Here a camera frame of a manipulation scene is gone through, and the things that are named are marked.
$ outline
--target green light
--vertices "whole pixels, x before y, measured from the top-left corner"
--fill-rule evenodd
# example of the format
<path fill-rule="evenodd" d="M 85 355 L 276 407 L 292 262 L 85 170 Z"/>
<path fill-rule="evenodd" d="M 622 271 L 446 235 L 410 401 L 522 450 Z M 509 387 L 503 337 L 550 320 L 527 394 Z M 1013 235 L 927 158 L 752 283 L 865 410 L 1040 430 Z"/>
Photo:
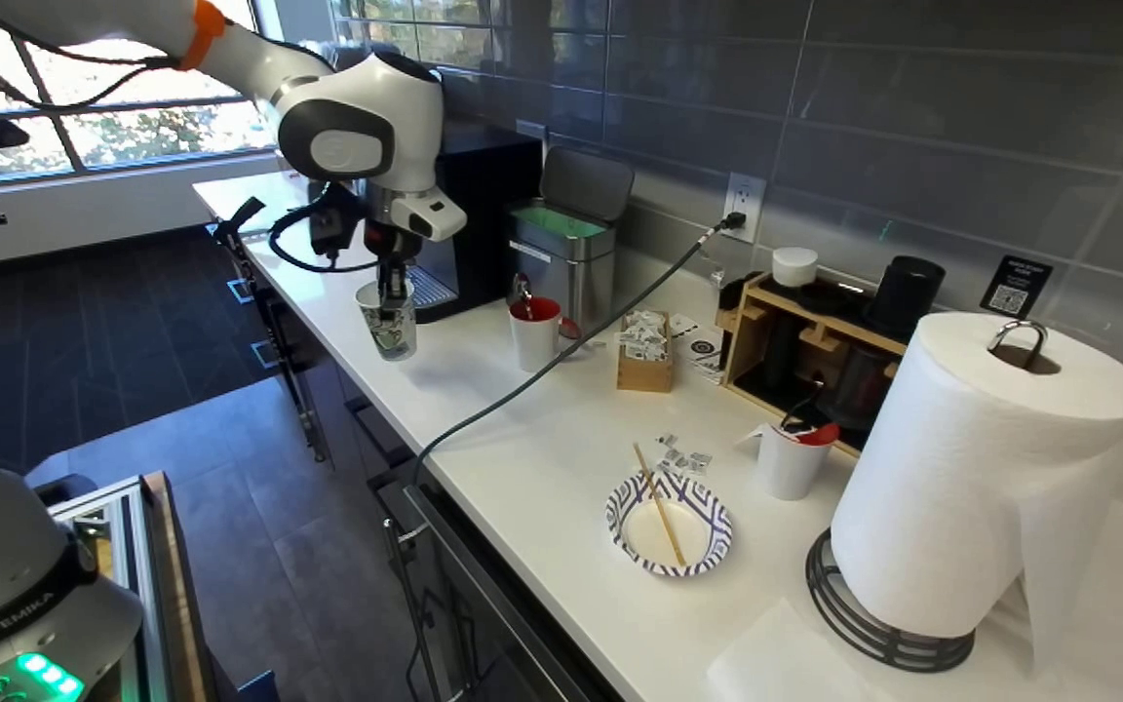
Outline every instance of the green light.
<path fill-rule="evenodd" d="M 16 657 L 16 667 L 35 686 L 39 702 L 78 702 L 85 684 L 46 657 Z"/>

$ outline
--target kitchen counter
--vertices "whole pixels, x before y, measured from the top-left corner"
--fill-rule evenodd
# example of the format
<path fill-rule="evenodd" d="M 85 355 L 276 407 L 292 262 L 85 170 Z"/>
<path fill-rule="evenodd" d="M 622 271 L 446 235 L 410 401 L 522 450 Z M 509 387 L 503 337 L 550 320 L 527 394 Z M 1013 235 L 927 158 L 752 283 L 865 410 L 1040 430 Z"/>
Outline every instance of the kitchen counter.
<path fill-rule="evenodd" d="M 527 380 L 516 367 L 503 303 L 425 324 L 416 355 L 377 361 L 355 303 L 371 275 L 318 276 L 276 262 L 255 240 L 298 203 L 298 181 L 220 181 L 199 185 L 199 194 L 216 216 L 229 216 L 247 194 L 269 203 L 247 227 L 255 266 L 410 450 Z M 285 245 L 306 255 L 301 227 Z M 635 255 L 624 262 L 622 283 L 662 271 Z M 650 309 L 707 320 L 713 293 L 679 275 Z M 701 367 L 685 367 L 670 394 L 615 391 L 613 340 L 606 340 L 446 443 L 428 471 L 624 699 L 1123 699 L 1123 500 L 1105 528 L 1074 641 L 1052 667 L 1032 677 L 1026 614 L 1005 596 L 958 670 L 901 677 L 830 636 L 802 584 L 802 556 L 826 532 L 852 471 L 830 463 L 806 500 L 772 500 L 752 476 L 757 422 Z M 733 558 L 701 580 L 642 575 L 606 532 L 613 489 L 635 471 L 633 444 L 639 443 L 655 459 L 668 435 L 683 453 L 710 457 L 700 480 L 736 518 Z"/>

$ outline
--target floor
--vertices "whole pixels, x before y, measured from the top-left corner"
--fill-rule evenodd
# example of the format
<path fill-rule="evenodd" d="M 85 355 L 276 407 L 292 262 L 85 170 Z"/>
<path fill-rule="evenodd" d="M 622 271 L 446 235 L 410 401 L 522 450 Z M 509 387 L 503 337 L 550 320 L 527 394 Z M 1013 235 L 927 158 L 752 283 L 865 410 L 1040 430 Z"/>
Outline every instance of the floor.
<path fill-rule="evenodd" d="M 208 644 L 234 684 L 276 670 L 285 702 L 398 702 L 414 634 L 362 480 L 381 457 L 344 418 L 331 362 L 312 371 L 329 463 L 276 380 L 108 435 L 39 463 L 112 484 L 169 471 Z"/>
<path fill-rule="evenodd" d="M 0 470 L 267 380 L 203 231 L 0 266 Z"/>

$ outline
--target paper towel roll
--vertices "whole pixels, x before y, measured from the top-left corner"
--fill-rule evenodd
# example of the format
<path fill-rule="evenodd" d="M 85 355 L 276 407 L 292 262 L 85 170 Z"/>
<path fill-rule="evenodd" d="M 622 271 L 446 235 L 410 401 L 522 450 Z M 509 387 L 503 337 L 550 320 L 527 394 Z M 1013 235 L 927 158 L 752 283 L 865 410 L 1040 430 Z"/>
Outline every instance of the paper towel roll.
<path fill-rule="evenodd" d="M 1123 470 L 1123 367 L 1049 331 L 1060 371 L 1030 376 L 992 355 L 1001 329 L 921 320 L 830 535 L 852 595 L 921 636 L 975 634 L 1026 575 L 1047 664 Z"/>

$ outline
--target coffee machine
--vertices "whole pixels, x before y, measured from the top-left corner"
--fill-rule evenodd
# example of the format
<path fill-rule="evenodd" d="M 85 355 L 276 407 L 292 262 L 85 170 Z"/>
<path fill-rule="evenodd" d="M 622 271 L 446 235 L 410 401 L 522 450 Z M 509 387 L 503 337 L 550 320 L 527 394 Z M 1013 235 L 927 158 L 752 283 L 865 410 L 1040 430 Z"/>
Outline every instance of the coffee machine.
<path fill-rule="evenodd" d="M 437 185 L 470 212 L 470 227 L 448 242 L 423 245 L 414 258 L 410 287 L 423 324 L 511 293 L 511 212 L 537 201 L 544 140 L 454 124 L 437 158 Z"/>

